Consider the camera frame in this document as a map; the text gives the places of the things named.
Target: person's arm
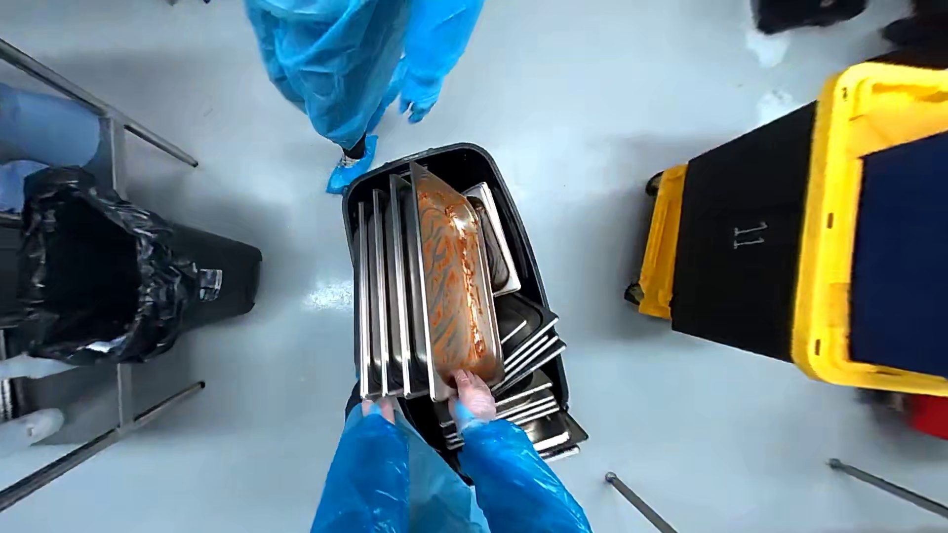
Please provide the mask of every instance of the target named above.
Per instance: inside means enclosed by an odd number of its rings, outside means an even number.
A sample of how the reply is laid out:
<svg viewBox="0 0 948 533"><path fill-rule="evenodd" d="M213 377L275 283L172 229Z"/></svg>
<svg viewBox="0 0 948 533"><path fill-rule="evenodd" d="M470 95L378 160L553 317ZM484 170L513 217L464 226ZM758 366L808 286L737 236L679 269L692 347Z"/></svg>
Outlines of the person's arm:
<svg viewBox="0 0 948 533"><path fill-rule="evenodd" d="M518 426L496 417L490 389L470 373L455 374L452 406L465 438L461 468L474 480L491 533L592 532L582 507Z"/></svg>
<svg viewBox="0 0 948 533"><path fill-rule="evenodd" d="M310 531L408 533L408 440L390 421L392 406L367 402L352 416L362 418L339 438Z"/></svg>
<svg viewBox="0 0 948 533"><path fill-rule="evenodd" d="M465 53L483 0L411 0L405 35L401 112L417 122L438 101L447 73Z"/></svg>

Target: trash can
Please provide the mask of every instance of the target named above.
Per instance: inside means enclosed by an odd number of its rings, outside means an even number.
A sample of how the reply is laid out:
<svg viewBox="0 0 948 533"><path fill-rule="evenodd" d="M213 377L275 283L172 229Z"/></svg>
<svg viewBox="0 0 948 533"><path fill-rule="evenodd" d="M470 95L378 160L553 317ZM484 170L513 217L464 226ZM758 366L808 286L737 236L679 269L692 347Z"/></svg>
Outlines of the trash can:
<svg viewBox="0 0 948 533"><path fill-rule="evenodd" d="M627 298L827 382L948 395L948 73L858 64L818 99L650 181Z"/></svg>
<svg viewBox="0 0 948 533"><path fill-rule="evenodd" d="M144 361L253 307L258 249L168 223L78 167L35 173L25 192L17 333L30 355Z"/></svg>

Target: black bin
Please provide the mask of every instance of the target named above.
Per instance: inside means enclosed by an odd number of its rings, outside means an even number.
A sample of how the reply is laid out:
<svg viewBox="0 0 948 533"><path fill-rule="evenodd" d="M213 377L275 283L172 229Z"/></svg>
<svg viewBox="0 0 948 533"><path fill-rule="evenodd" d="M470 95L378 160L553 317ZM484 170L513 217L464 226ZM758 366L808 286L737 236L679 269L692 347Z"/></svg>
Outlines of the black bin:
<svg viewBox="0 0 948 533"><path fill-rule="evenodd" d="M31 175L26 193L17 264L7 248L0 258L19 301L3 309L21 315L16 337L34 357L143 361L254 305L255 247L166 222L75 167Z"/></svg>

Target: grey floor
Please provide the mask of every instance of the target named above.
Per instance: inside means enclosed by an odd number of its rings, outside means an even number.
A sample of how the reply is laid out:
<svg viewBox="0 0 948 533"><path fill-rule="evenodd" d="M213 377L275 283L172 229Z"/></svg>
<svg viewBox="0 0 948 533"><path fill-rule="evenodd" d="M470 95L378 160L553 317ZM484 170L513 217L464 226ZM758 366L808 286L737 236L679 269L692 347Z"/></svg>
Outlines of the grey floor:
<svg viewBox="0 0 948 533"><path fill-rule="evenodd" d="M683 532L920 531L939 519L824 462L948 500L946 443L621 298L645 180L810 101L830 73L884 51L878 28L906 10L876 0L837 27L760 39L747 4L489 0L430 116L384 118L376 162L457 141L497 160L591 436L554 469L595 530L650 530L602 483L614 470ZM352 271L339 198L323 192L337 149L270 86L236 0L10 1L0 35L201 161L136 144L134 201L264 253L253 312L137 374L142 402L198 378L208 388L0 514L0 530L307 530L353 382ZM4 459L0 482L65 450Z"/></svg>

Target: stainless steel shelf frame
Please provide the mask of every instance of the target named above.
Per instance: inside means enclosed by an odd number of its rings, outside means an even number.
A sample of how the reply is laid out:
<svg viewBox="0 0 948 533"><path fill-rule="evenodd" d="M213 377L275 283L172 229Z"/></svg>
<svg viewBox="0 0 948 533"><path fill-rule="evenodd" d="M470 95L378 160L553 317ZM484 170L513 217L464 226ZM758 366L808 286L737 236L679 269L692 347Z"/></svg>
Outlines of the stainless steel shelf frame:
<svg viewBox="0 0 948 533"><path fill-rule="evenodd" d="M125 132L142 138L160 150L176 157L192 167L197 166L197 159L189 156L177 146L171 144L161 136L130 119L124 113L112 107L105 101L96 98L73 82L60 76L44 64L29 57L19 48L0 39L0 58L9 64L23 70L28 75L40 80L46 85L58 90L67 97L78 101L99 115L101 138L100 152L90 163L89 171L98 179L111 182L112 187L119 195L125 196ZM148 424L159 415L167 412L171 407L185 398L195 394L205 387L204 381L198 381L184 390L169 396L148 409L139 410L132 399L132 367L129 364L116 365L116 422L115 427L107 432L79 446L60 459L36 470L17 483L0 490L0 511L23 500L37 489L80 465L86 459L118 442L128 433ZM9 393L9 381L0 383L0 391Z"/></svg>

